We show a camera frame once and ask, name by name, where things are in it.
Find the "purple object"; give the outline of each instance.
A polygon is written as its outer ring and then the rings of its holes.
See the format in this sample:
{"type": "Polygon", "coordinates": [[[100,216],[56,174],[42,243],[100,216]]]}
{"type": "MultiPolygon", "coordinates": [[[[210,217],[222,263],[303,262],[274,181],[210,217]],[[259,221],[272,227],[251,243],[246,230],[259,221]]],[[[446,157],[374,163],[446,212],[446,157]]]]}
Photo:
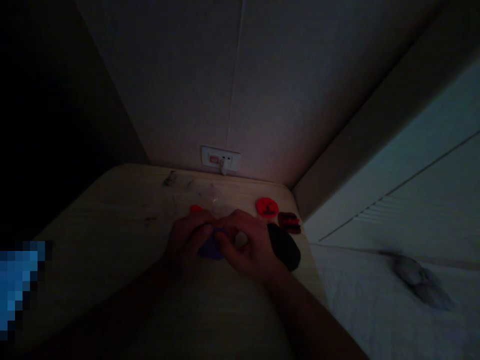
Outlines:
{"type": "Polygon", "coordinates": [[[206,243],[204,243],[200,248],[200,250],[198,250],[197,254],[202,258],[212,259],[212,260],[222,260],[224,258],[224,256],[220,253],[219,248],[217,247],[217,242],[215,241],[216,232],[222,232],[227,236],[229,235],[229,233],[226,232],[224,229],[219,227],[214,227],[206,243]]]}

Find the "pixelated blue object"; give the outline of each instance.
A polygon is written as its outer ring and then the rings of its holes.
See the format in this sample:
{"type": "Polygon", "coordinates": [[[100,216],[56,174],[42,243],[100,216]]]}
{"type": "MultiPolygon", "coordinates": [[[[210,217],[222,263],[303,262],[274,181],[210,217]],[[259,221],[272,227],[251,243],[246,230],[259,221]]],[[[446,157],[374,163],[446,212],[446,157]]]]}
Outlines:
{"type": "Polygon", "coordinates": [[[0,251],[0,340],[7,340],[7,331],[14,328],[15,311],[23,309],[24,292],[45,261],[45,241],[23,241],[21,249],[0,251]]]}

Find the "blue object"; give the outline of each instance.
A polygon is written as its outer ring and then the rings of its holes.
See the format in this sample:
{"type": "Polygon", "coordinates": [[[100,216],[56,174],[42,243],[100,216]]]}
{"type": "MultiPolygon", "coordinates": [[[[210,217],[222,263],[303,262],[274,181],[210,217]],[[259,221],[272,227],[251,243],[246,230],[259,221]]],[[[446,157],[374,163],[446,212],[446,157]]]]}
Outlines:
{"type": "Polygon", "coordinates": [[[45,261],[45,241],[22,241],[15,251],[0,251],[0,341],[15,328],[15,311],[24,308],[24,292],[38,278],[39,263],[45,261]]]}
{"type": "Polygon", "coordinates": [[[198,250],[197,254],[202,258],[212,260],[222,260],[224,258],[222,253],[219,251],[219,248],[217,247],[217,242],[215,241],[215,234],[217,232],[222,232],[227,236],[229,235],[229,233],[226,232],[224,229],[220,227],[214,227],[206,243],[204,243],[200,250],[198,250]]]}

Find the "table surface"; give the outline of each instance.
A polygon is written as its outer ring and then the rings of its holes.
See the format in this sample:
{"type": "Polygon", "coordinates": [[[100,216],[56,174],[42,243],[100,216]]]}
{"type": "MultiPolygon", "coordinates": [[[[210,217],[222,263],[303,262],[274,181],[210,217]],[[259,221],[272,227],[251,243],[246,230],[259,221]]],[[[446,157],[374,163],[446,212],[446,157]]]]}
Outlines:
{"type": "MultiPolygon", "coordinates": [[[[134,279],[162,255],[172,222],[189,205],[216,217],[274,199],[283,212],[300,214],[281,184],[195,171],[126,164],[97,179],[35,240],[53,243],[45,280],[23,315],[16,347],[25,351],[87,312],[134,279]]],[[[293,272],[325,306],[327,300],[307,238],[293,235],[301,262],[293,272]]],[[[226,260],[199,259],[193,279],[176,284],[158,301],[126,357],[290,358],[291,349],[267,294],[226,260]]]]}

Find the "wall socket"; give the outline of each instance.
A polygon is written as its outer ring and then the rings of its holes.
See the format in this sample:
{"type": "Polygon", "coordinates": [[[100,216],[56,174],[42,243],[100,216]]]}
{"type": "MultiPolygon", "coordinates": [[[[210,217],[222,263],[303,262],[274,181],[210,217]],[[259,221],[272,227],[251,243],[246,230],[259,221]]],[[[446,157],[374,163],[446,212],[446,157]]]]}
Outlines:
{"type": "Polygon", "coordinates": [[[201,163],[205,166],[221,169],[222,160],[226,162],[228,171],[236,172],[239,169],[240,155],[238,152],[226,151],[214,147],[201,147],[201,163]]]}

